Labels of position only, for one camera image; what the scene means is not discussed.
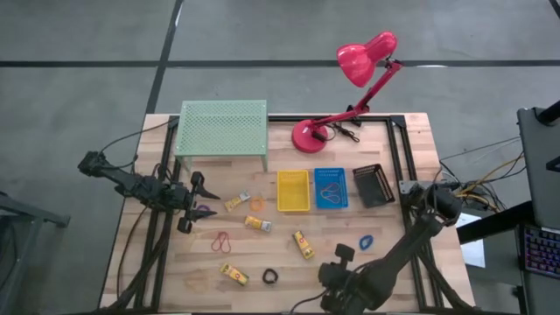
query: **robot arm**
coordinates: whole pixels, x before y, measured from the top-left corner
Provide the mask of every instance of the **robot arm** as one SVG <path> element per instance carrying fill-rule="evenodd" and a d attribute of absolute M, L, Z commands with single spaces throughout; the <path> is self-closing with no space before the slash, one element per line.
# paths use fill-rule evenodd
<path fill-rule="evenodd" d="M 381 307 L 392 295 L 401 269 L 415 253 L 420 252 L 420 248 L 431 237 L 437 235 L 443 227 L 455 224 L 461 211 L 460 200 L 435 185 L 424 189 L 415 183 L 402 202 L 414 203 L 419 215 L 411 230 L 385 257 L 366 262 L 350 271 L 347 270 L 347 263 L 354 259 L 354 250 L 339 244 L 335 254 L 341 258 L 340 263 L 321 265 L 318 280 L 327 288 L 327 293 L 321 300 L 321 308 L 325 311 L 339 315 L 361 315 L 365 309 L 374 311 Z M 434 266 L 431 265 L 429 270 L 438 273 L 437 268 L 432 267 Z M 443 277 L 439 275 L 436 279 L 440 282 Z M 444 294 L 454 307 L 470 307 L 458 301 L 459 296 L 453 294 L 449 285 L 442 287 L 446 288 Z"/>
<path fill-rule="evenodd" d="M 214 211 L 195 210 L 197 194 L 215 200 L 220 198 L 206 191 L 204 176 L 199 171 L 191 176 L 192 189 L 189 192 L 181 182 L 165 183 L 155 176 L 127 173 L 113 166 L 103 153 L 97 151 L 89 151 L 78 169 L 91 177 L 109 179 L 117 184 L 115 190 L 123 197 L 134 197 L 153 210 L 185 210 L 185 215 L 178 223 L 178 230 L 183 233 L 190 233 L 196 220 L 216 214 Z"/>

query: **concrete floor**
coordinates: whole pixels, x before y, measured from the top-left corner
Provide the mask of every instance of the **concrete floor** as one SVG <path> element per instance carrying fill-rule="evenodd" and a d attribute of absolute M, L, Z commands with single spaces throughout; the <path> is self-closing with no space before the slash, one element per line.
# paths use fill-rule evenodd
<path fill-rule="evenodd" d="M 0 0 L 7 60 L 159 60 L 175 0 Z M 394 31 L 401 60 L 560 60 L 560 19 L 547 0 L 185 0 L 170 60 L 333 60 L 336 48 Z M 0 67 L 0 190 L 61 214 L 45 226 L 18 314 L 93 310 L 123 200 L 79 174 L 88 150 L 139 130 L 155 67 Z M 405 67 L 375 112 L 428 112 L 440 157 L 518 134 L 515 111 L 557 101 L 560 67 Z M 364 90 L 336 67 L 169 68 L 156 113 L 183 100 L 267 99 L 272 113 L 337 112 Z M 108 150 L 115 163 L 137 138 Z M 514 158 L 512 144 L 450 159 L 475 179 Z M 529 198 L 524 175 L 495 185 L 509 206 Z M 469 268 L 477 305 L 512 311 L 511 234 L 486 240 L 485 270 Z"/>

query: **lamp shade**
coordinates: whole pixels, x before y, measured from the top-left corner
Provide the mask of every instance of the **lamp shade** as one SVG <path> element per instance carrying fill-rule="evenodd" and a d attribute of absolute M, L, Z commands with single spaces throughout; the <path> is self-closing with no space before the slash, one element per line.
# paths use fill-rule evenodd
<path fill-rule="evenodd" d="M 363 88 L 374 75 L 375 65 L 396 49 L 396 36 L 384 31 L 364 44 L 343 45 L 336 52 L 344 75 L 357 87 Z"/>

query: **yellow wire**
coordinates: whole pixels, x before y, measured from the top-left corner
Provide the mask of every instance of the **yellow wire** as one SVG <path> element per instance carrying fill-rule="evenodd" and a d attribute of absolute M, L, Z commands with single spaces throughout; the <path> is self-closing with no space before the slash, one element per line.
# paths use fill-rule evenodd
<path fill-rule="evenodd" d="M 495 172 L 497 172 L 499 169 L 501 169 L 502 167 L 508 166 L 508 165 L 510 165 L 510 164 L 512 164 L 512 163 L 515 163 L 516 161 L 518 161 L 518 160 L 521 159 L 521 158 L 524 158 L 524 156 L 521 155 L 521 156 L 519 156 L 519 157 L 514 158 L 514 159 L 511 160 L 511 161 L 507 161 L 506 163 L 504 163 L 504 164 L 502 164 L 502 165 L 496 167 L 495 169 L 491 170 L 488 174 L 486 174 L 482 179 L 477 180 L 476 183 L 474 183 L 474 184 L 468 186 L 467 188 L 463 189 L 462 191 L 458 192 L 458 193 L 456 194 L 456 196 L 458 197 L 460 194 L 465 194 L 465 193 L 470 192 L 472 189 L 474 189 L 474 187 L 478 186 L 480 183 L 482 183 L 482 182 L 485 181 L 487 178 L 489 178 L 490 176 L 492 176 L 492 174 L 494 174 Z"/>
<path fill-rule="evenodd" d="M 483 204 L 491 207 L 495 212 L 500 211 L 500 209 L 497 206 L 491 204 L 488 200 L 486 200 L 484 198 L 481 198 L 479 196 L 469 195 L 469 194 L 459 194 L 459 195 L 457 195 L 457 197 L 478 200 L 478 201 L 482 202 Z"/>

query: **blue tray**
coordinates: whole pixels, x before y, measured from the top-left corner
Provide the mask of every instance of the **blue tray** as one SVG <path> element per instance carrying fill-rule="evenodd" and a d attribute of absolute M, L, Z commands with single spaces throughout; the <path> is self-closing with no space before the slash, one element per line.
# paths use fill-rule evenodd
<path fill-rule="evenodd" d="M 315 200 L 317 207 L 339 209 L 348 207 L 347 180 L 343 168 L 317 168 Z"/>

